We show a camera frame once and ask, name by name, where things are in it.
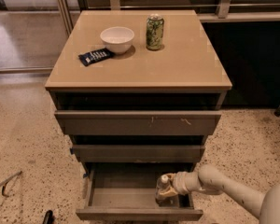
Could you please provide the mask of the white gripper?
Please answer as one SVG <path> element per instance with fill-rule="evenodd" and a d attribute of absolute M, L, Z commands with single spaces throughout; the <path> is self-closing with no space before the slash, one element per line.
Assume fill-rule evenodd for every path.
<path fill-rule="evenodd" d="M 191 173 L 178 172 L 166 174 L 171 182 L 172 186 L 157 186 L 155 193 L 156 203 L 161 203 L 167 198 L 176 196 L 177 194 L 186 195 L 190 193 L 190 184 L 192 181 Z"/>

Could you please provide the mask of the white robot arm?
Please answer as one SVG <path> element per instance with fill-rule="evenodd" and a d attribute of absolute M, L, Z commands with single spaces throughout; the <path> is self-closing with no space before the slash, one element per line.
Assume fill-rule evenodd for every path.
<path fill-rule="evenodd" d="M 164 200 L 193 191 L 205 195 L 227 194 L 254 216 L 259 224 L 280 224 L 280 184 L 262 193 L 228 178 L 215 166 L 205 164 L 198 171 L 161 175 L 157 180 L 155 200 Z"/>

